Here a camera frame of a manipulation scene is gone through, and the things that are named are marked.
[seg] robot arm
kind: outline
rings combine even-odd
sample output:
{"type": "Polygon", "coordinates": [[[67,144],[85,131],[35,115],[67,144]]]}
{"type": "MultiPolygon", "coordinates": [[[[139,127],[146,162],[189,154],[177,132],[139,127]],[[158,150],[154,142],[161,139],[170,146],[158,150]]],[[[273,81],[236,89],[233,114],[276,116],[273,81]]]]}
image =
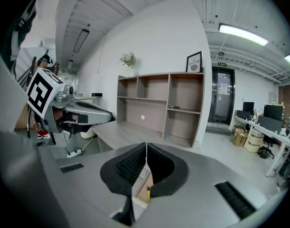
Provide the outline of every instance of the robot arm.
{"type": "Polygon", "coordinates": [[[65,85],[55,74],[38,68],[27,89],[28,104],[40,116],[40,125],[51,134],[50,144],[65,147],[71,134],[87,132],[94,124],[107,123],[112,113],[93,104],[74,99],[73,87],[65,85]],[[57,121],[55,110],[63,110],[57,121]]]}

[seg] door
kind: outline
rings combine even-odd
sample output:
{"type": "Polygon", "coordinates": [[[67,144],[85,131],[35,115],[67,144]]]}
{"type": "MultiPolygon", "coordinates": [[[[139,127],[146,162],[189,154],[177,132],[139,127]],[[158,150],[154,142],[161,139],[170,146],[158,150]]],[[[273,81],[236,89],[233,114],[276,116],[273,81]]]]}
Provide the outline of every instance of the door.
{"type": "Polygon", "coordinates": [[[212,103],[208,121],[230,125],[234,106],[235,71],[212,67],[212,103]]]}

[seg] office desk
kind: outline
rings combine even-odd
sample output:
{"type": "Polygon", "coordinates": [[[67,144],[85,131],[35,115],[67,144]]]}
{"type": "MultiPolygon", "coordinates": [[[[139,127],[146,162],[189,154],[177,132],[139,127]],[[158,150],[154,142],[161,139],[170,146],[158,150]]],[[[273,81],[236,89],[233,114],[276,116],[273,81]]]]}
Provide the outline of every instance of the office desk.
{"type": "Polygon", "coordinates": [[[258,130],[259,132],[269,136],[269,137],[272,137],[272,138],[275,138],[277,140],[279,140],[281,142],[281,146],[280,146],[280,151],[279,153],[274,157],[274,161],[273,161],[273,164],[272,166],[270,167],[270,169],[268,170],[268,172],[265,174],[266,177],[269,177],[273,174],[274,172],[274,168],[276,167],[277,165],[277,162],[279,161],[279,159],[281,158],[281,156],[283,155],[283,152],[285,150],[285,147],[287,146],[290,150],[290,139],[288,139],[288,137],[284,137],[284,136],[280,136],[279,134],[276,134],[264,127],[261,127],[259,125],[257,125],[256,123],[252,122],[252,121],[247,121],[247,120],[244,120],[244,119],[241,119],[237,116],[234,117],[236,121],[238,122],[241,122],[241,123],[245,123],[245,124],[249,124],[251,126],[250,128],[250,132],[249,132],[249,135],[248,135],[248,138],[246,139],[246,141],[249,140],[250,136],[251,136],[251,132],[253,130],[253,128],[255,128],[256,130],[258,130]]]}
{"type": "Polygon", "coordinates": [[[190,149],[162,139],[162,133],[134,123],[113,121],[97,125],[92,130],[98,135],[101,152],[119,149],[131,144],[150,142],[180,149],[190,149]]]}

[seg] exit sign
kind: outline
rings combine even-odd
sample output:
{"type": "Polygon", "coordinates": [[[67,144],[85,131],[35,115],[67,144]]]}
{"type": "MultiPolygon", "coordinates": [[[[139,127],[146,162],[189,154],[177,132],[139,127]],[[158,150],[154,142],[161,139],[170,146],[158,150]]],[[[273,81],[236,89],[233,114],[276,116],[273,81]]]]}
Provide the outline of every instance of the exit sign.
{"type": "Polygon", "coordinates": [[[218,63],[218,66],[226,67],[226,63],[218,63]]]}

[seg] framed poster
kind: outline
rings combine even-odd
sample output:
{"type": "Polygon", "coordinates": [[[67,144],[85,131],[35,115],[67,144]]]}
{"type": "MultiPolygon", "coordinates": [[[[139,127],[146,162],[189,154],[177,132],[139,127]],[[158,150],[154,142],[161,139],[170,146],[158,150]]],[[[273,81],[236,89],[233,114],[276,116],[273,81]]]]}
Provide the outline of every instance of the framed poster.
{"type": "Polygon", "coordinates": [[[187,73],[202,72],[202,52],[201,51],[187,57],[186,72],[187,73]]]}

